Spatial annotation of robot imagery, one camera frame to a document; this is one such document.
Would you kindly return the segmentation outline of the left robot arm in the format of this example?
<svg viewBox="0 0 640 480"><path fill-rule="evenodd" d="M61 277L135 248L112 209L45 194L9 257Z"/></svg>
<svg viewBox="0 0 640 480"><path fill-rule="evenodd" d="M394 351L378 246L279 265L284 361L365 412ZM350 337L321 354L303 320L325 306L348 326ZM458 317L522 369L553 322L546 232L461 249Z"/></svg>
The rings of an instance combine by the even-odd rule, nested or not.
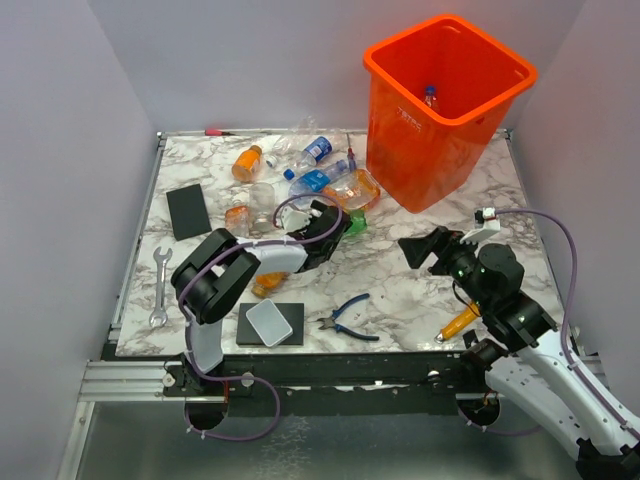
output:
<svg viewBox="0 0 640 480"><path fill-rule="evenodd" d="M186 321L186 382L195 392L210 394L220 382L240 379L221 377L217 367L223 360L221 321L255 276L303 273L331 258L352 221L338 203L329 201L325 195L314 200L312 208L319 215L275 239L242 239L216 229L175 269L170 283Z"/></svg>

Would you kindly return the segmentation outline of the blue pepsi bottle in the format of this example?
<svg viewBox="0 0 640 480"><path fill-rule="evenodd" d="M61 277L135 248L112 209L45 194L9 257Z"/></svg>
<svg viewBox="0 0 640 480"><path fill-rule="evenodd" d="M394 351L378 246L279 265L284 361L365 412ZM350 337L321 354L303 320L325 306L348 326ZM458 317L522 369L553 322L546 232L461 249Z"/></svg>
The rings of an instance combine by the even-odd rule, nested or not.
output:
<svg viewBox="0 0 640 480"><path fill-rule="evenodd" d="M437 95L437 89L434 85L429 85L425 88L424 103L432 111L436 113L440 112L440 103Z"/></svg>

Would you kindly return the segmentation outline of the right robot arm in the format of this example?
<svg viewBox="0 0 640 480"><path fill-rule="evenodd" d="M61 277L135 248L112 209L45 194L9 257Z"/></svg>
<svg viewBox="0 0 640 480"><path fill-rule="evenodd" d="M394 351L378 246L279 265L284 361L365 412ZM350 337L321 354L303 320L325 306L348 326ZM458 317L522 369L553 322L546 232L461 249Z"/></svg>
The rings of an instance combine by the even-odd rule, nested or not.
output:
<svg viewBox="0 0 640 480"><path fill-rule="evenodd" d="M478 246L443 226L398 244L412 269L434 255L430 273L469 296L492 336L464 353L467 389L488 386L516 404L561 444L581 478L638 478L638 417L572 356L558 324L522 290L524 268L510 246Z"/></svg>

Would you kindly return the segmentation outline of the large crushed orange bottle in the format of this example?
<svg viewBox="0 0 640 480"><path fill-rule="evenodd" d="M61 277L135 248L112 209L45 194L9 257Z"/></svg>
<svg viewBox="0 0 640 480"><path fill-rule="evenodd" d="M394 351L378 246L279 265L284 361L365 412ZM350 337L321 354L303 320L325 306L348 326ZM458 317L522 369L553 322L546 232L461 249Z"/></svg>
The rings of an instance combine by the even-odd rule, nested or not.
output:
<svg viewBox="0 0 640 480"><path fill-rule="evenodd" d="M323 194L338 201L347 212L371 209L380 198L380 187L365 169L356 169L326 186Z"/></svg>

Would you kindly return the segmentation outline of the green sprite bottle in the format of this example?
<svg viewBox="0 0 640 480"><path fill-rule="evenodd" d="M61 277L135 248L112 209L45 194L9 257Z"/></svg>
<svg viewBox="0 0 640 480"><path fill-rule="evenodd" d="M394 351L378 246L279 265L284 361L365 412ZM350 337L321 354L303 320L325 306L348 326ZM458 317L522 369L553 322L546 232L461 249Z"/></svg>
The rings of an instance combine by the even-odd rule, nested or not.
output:
<svg viewBox="0 0 640 480"><path fill-rule="evenodd" d="M366 221L365 212L361 209L354 210L349 213L351 226L345 231L344 236L356 236L363 233L368 225Z"/></svg>

